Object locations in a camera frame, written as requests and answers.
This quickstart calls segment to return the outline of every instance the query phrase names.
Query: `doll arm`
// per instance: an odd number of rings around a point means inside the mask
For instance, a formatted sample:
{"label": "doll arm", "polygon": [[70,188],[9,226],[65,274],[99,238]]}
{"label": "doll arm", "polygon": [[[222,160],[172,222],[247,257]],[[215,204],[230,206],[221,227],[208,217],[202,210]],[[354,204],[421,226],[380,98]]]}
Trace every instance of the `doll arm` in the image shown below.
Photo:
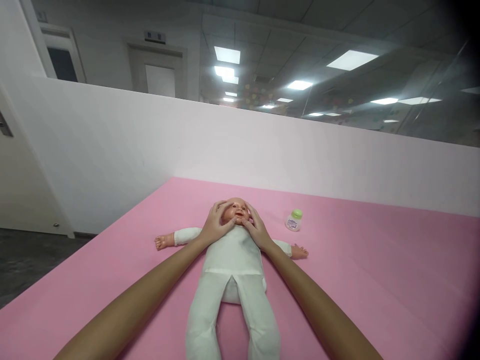
{"label": "doll arm", "polygon": [[297,244],[291,246],[289,243],[280,240],[273,240],[275,244],[277,244],[283,252],[293,260],[298,259],[306,259],[309,256],[309,252],[304,249],[304,247],[300,247]]}
{"label": "doll arm", "polygon": [[186,244],[195,239],[202,231],[199,227],[187,227],[167,235],[160,235],[155,238],[155,246],[158,251],[168,247]]}
{"label": "doll arm", "polygon": [[181,230],[175,231],[173,239],[175,241],[175,246],[183,245],[191,242],[195,239],[202,229],[200,227],[187,227]]}
{"label": "doll arm", "polygon": [[274,242],[275,244],[277,244],[277,245],[280,247],[280,249],[282,249],[283,252],[284,252],[289,258],[292,257],[292,246],[291,246],[289,243],[287,243],[287,242],[285,242],[285,241],[280,241],[280,240],[273,240],[273,242]]}

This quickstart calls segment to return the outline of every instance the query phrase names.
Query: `doll hand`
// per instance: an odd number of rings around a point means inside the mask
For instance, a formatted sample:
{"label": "doll hand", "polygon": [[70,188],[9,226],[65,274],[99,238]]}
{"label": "doll hand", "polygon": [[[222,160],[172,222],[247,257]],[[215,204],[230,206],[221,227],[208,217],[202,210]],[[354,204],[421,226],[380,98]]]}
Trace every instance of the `doll hand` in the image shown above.
{"label": "doll hand", "polygon": [[168,235],[161,235],[155,238],[155,246],[157,250],[165,249],[166,247],[175,246],[174,233]]}
{"label": "doll hand", "polygon": [[309,252],[304,247],[299,247],[297,244],[291,247],[291,258],[294,260],[306,259]]}

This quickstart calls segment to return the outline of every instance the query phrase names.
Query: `bottle label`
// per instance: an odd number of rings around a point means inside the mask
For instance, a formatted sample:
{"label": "bottle label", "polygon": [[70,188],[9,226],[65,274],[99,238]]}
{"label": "bottle label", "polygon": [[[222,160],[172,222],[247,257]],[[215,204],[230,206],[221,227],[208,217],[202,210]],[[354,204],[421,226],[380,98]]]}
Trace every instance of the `bottle label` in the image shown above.
{"label": "bottle label", "polygon": [[292,219],[288,219],[288,221],[286,222],[286,225],[290,228],[290,229],[296,229],[297,226],[298,226],[298,223],[296,221],[293,221]]}

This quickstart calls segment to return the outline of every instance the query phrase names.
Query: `white onesie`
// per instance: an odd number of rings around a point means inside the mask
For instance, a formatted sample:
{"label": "white onesie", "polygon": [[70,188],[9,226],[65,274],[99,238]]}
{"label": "white onesie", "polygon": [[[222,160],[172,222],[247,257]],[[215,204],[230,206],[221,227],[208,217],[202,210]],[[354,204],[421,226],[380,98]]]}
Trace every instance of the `white onesie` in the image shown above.
{"label": "white onesie", "polygon": [[[175,245],[195,239],[202,229],[189,227],[175,232]],[[292,247],[274,242],[289,256]],[[188,314],[186,357],[188,360],[221,360],[216,325],[220,302],[240,304],[250,332],[249,360],[280,359],[280,334],[265,295],[260,249],[242,225],[235,225],[211,244],[205,257],[195,298]]]}

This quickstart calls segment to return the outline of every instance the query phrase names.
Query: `doll leg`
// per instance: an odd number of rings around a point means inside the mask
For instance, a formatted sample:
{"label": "doll leg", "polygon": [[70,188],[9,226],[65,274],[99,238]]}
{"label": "doll leg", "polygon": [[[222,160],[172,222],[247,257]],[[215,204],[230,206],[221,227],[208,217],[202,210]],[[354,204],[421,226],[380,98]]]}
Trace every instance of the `doll leg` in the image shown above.
{"label": "doll leg", "polygon": [[187,360],[221,360],[217,342],[217,315],[231,275],[203,272],[191,303],[186,325]]}
{"label": "doll leg", "polygon": [[280,333],[261,275],[233,275],[250,332],[248,360],[279,360]]}

